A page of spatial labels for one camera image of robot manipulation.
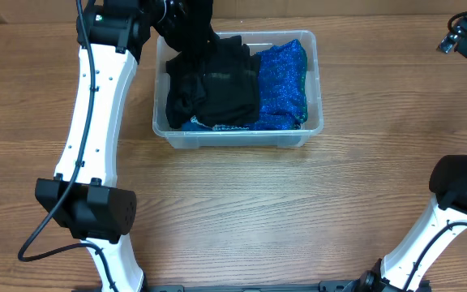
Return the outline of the large black garment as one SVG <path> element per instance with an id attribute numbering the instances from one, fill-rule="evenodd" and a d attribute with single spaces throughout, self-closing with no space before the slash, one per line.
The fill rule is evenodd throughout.
<path id="1" fill-rule="evenodd" d="M 257 122 L 260 63 L 239 35 L 209 43 L 202 76 L 206 100 L 196 110 L 197 119 L 208 127 Z"/>

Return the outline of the blue denim jeans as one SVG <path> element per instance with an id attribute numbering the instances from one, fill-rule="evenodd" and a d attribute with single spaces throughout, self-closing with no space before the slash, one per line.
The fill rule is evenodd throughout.
<path id="1" fill-rule="evenodd" d="M 189 121 L 181 126 L 181 131 L 252 131 L 257 127 L 257 123 L 248 123 L 241 126 L 216 124 L 214 126 L 207 126 L 193 116 Z"/>

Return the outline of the clear plastic storage bin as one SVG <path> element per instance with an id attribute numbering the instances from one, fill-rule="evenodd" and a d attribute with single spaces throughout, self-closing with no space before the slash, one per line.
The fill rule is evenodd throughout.
<path id="1" fill-rule="evenodd" d="M 308 119 L 298 130 L 289 131 L 180 131 L 169 126 L 165 114 L 169 93 L 169 75 L 165 63 L 178 53 L 170 48 L 160 36 L 156 43 L 156 79 L 152 129 L 155 134 L 167 140 L 173 148 L 193 149 L 202 147 L 273 146 L 297 148 L 304 145 L 312 136 L 323 130 L 323 105 L 320 87 L 319 61 L 316 38 L 307 30 L 218 32 L 221 38 L 240 36 L 242 43 L 250 47 L 250 53 L 270 49 L 274 45 L 284 45 L 290 41 L 300 41 L 307 55 L 305 94 Z"/>

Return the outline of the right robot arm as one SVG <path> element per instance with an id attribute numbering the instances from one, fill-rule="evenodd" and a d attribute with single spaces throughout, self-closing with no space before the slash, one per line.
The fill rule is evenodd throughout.
<path id="1" fill-rule="evenodd" d="M 467 11 L 452 16 L 438 50 L 467 59 Z M 467 155 L 442 157 L 429 181 L 429 204 L 399 245 L 346 291 L 429 291 L 424 275 L 446 247 L 467 230 Z"/>

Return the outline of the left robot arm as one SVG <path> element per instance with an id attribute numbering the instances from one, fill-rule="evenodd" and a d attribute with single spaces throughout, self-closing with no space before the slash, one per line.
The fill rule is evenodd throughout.
<path id="1" fill-rule="evenodd" d="M 51 179 L 38 179 L 35 196 L 47 219 L 87 249 L 101 291 L 145 291 L 130 231 L 133 191 L 117 187 L 117 149 L 125 100 L 152 28 L 173 26 L 184 1 L 106 1 L 76 4 L 79 85 L 66 146 Z"/>

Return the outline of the sparkly blue garment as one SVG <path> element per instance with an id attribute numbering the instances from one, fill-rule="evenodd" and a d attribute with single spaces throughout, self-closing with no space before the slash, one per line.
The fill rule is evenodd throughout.
<path id="1" fill-rule="evenodd" d="M 259 68 L 259 120 L 250 131 L 297 130 L 307 121 L 307 55 L 299 40 L 274 45 L 256 54 Z"/>

